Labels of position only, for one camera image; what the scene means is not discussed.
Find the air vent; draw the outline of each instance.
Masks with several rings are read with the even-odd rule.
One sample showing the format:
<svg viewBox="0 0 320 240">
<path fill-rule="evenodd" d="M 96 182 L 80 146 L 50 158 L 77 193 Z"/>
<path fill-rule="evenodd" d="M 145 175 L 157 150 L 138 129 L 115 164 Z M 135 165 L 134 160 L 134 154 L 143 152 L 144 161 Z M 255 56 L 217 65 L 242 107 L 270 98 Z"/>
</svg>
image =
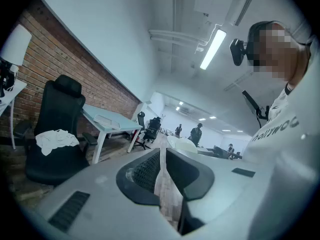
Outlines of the air vent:
<svg viewBox="0 0 320 240">
<path fill-rule="evenodd" d="M 179 110 L 179 113 L 182 114 L 182 115 L 184 115 L 184 116 L 188 116 L 188 115 L 189 115 L 187 112 L 185 112 L 185 111 L 183 111 L 183 110 Z"/>
<path fill-rule="evenodd" d="M 239 26 L 252 0 L 233 0 L 225 20 L 233 26 Z"/>
<path fill-rule="evenodd" d="M 82 207 L 85 205 L 90 194 L 76 191 L 52 216 L 49 223 L 57 229 L 67 232 L 75 221 Z"/>
</svg>

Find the lamp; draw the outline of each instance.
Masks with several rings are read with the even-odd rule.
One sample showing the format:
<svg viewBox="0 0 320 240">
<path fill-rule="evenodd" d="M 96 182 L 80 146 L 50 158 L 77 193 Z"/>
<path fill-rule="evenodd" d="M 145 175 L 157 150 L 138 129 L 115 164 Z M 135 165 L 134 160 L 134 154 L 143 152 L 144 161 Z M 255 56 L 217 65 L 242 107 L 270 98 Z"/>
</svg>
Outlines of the lamp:
<svg viewBox="0 0 320 240">
<path fill-rule="evenodd" d="M 5 96 L 3 85 L 12 65 L 21 66 L 32 35 L 20 24 L 15 27 L 0 51 L 0 98 Z"/>
</svg>

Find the table leg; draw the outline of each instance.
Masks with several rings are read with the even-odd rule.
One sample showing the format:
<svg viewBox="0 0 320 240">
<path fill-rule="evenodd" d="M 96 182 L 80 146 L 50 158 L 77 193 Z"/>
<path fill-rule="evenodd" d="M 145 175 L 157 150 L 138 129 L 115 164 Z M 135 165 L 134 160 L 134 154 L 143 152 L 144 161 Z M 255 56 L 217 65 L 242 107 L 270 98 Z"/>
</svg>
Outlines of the table leg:
<svg viewBox="0 0 320 240">
<path fill-rule="evenodd" d="M 16 150 L 15 137 L 14 137 L 14 105 L 15 99 L 11 101 L 11 110 L 10 110 L 10 131 L 11 131 L 11 142 L 12 147 Z"/>
<path fill-rule="evenodd" d="M 132 149 L 132 147 L 134 146 L 134 144 L 135 144 L 135 142 L 136 142 L 136 139 L 137 139 L 139 133 L 140 133 L 140 129 L 137 130 L 136 133 L 135 133 L 135 135 L 133 136 L 133 140 L 131 141 L 131 144 L 130 144 L 130 146 L 129 146 L 129 148 L 128 148 L 128 151 L 127 151 L 128 153 L 131 152 L 131 149 Z"/>
<path fill-rule="evenodd" d="M 100 131 L 99 137 L 98 137 L 98 144 L 95 146 L 94 153 L 93 153 L 93 158 L 91 164 L 97 164 L 99 162 L 99 157 L 100 157 L 100 152 L 102 149 L 102 146 L 104 144 L 105 138 L 106 138 L 106 133 L 103 131 Z"/>
</svg>

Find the fluorescent light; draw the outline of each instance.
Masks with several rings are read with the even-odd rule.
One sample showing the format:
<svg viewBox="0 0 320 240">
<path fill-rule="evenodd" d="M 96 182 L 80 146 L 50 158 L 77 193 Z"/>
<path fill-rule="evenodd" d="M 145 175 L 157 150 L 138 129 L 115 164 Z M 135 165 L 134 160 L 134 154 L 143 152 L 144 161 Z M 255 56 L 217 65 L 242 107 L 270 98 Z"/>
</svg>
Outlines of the fluorescent light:
<svg viewBox="0 0 320 240">
<path fill-rule="evenodd" d="M 210 45 L 210 48 L 209 48 L 208 52 L 206 53 L 201 65 L 200 65 L 201 69 L 203 69 L 203 70 L 207 69 L 211 60 L 213 59 L 216 52 L 218 51 L 220 45 L 224 41 L 226 35 L 227 35 L 226 32 L 223 32 L 222 30 L 218 29 L 218 31 L 216 32 L 214 39 Z"/>
</svg>

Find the chair armrest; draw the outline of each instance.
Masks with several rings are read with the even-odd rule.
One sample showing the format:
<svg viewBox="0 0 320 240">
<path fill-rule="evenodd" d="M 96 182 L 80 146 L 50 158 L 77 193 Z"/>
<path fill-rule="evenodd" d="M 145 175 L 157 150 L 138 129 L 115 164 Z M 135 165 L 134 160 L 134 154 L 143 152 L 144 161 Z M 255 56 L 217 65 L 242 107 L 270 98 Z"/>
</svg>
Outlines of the chair armrest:
<svg viewBox="0 0 320 240">
<path fill-rule="evenodd" d="M 32 129 L 32 123 L 29 120 L 20 121 L 13 129 L 13 135 L 23 139 L 29 129 Z"/>
<path fill-rule="evenodd" d="M 145 129 L 145 131 L 146 131 L 146 132 L 151 132 L 151 133 L 153 133 L 154 131 L 156 131 L 156 129 L 154 129 L 154 128 L 148 128 L 148 129 Z"/>
<path fill-rule="evenodd" d="M 89 144 L 89 146 L 96 146 L 98 144 L 98 141 L 90 133 L 83 132 L 82 136 L 84 137 L 85 141 Z"/>
</svg>

